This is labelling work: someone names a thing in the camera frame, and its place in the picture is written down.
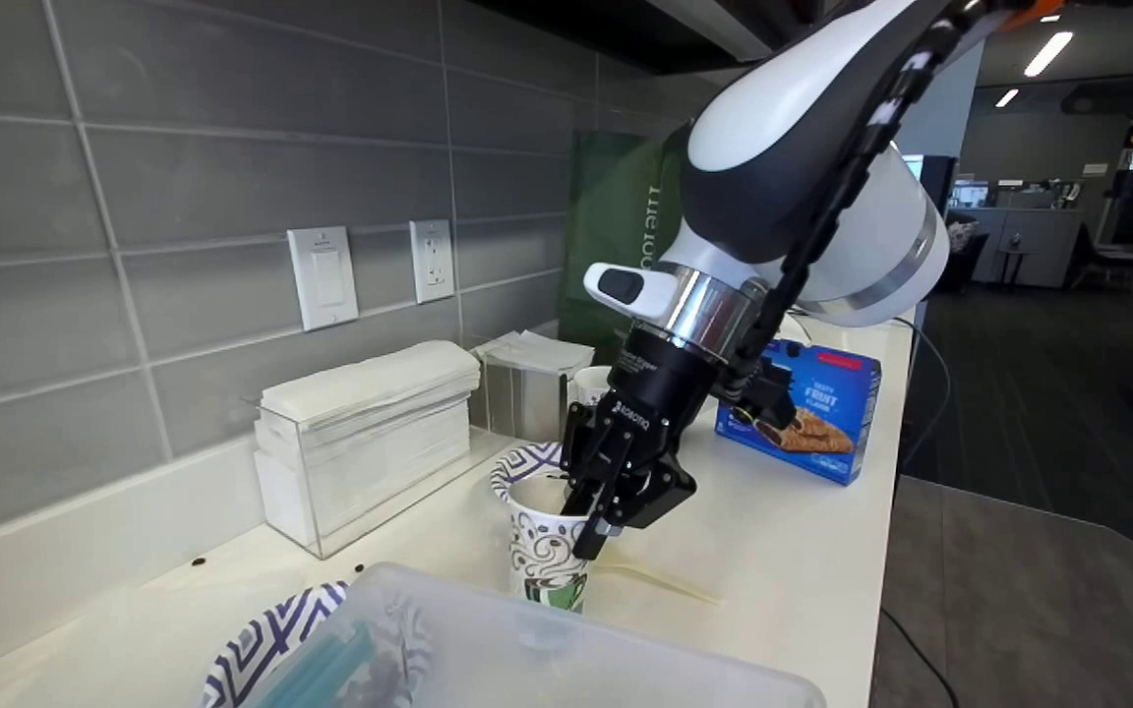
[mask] clear plastic container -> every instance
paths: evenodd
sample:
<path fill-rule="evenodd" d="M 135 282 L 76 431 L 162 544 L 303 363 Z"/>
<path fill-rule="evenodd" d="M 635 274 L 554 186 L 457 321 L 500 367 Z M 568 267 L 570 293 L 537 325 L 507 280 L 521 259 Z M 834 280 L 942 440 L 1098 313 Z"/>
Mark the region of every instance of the clear plastic container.
<path fill-rule="evenodd" d="M 373 567 L 250 704 L 824 708 L 824 691 L 800 678 L 602 630 L 580 615 Z"/>

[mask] white tissue box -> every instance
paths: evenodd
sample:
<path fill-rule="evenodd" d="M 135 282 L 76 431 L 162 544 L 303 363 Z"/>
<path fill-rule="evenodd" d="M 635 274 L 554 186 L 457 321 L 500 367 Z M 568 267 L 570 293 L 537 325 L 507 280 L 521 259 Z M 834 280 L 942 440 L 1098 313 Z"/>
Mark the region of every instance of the white tissue box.
<path fill-rule="evenodd" d="M 257 480 L 265 520 L 326 557 L 445 486 L 467 453 L 479 363 L 408 345 L 265 392 Z"/>

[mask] small white container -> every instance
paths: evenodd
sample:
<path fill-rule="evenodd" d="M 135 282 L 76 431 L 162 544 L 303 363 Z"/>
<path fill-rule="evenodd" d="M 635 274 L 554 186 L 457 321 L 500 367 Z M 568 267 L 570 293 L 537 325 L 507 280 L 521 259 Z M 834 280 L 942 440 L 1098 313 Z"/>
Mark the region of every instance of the small white container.
<path fill-rule="evenodd" d="M 610 367 L 583 367 L 568 375 L 568 405 L 598 405 L 610 392 Z"/>
<path fill-rule="evenodd" d="M 326 557 L 449 484 L 467 453 L 479 363 L 427 343 L 260 396 L 265 520 Z"/>
<path fill-rule="evenodd" d="M 594 345 L 512 330 L 478 345 L 486 390 L 478 422 L 504 436 L 559 440 L 564 436 L 564 377 L 594 363 Z"/>

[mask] ceiling light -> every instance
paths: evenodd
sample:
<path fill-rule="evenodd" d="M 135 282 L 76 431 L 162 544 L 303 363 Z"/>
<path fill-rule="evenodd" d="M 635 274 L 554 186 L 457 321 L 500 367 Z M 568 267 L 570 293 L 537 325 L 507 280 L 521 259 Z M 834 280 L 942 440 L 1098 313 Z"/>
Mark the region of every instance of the ceiling light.
<path fill-rule="evenodd" d="M 1017 101 L 1023 90 L 1013 85 L 1007 95 L 998 95 L 994 109 L 1007 109 L 1007 101 Z"/>
<path fill-rule="evenodd" d="M 1074 33 L 1053 33 L 1042 51 L 1032 57 L 1027 80 L 1042 73 L 1074 42 Z"/>

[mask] box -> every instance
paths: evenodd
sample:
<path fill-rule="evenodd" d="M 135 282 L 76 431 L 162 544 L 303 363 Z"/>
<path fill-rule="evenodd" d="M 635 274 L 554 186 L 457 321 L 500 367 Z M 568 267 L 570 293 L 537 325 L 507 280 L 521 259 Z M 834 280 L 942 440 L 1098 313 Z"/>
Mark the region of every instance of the box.
<path fill-rule="evenodd" d="M 250 708 L 339 704 L 635 704 L 824 708 L 812 679 L 451 586 L 400 567 L 366 570 L 347 602 L 250 697 Z"/>
<path fill-rule="evenodd" d="M 400 516 L 465 473 L 478 384 L 472 354 L 427 343 L 268 390 L 252 456 L 265 520 L 326 557 Z"/>
<path fill-rule="evenodd" d="M 594 345 L 512 330 L 478 345 L 486 384 L 478 422 L 504 436 L 559 440 L 568 414 L 568 375 L 594 363 Z"/>
<path fill-rule="evenodd" d="M 790 375 L 794 425 L 777 430 L 722 405 L 716 431 L 804 473 L 850 484 L 862 469 L 880 363 L 777 339 L 764 356 Z"/>

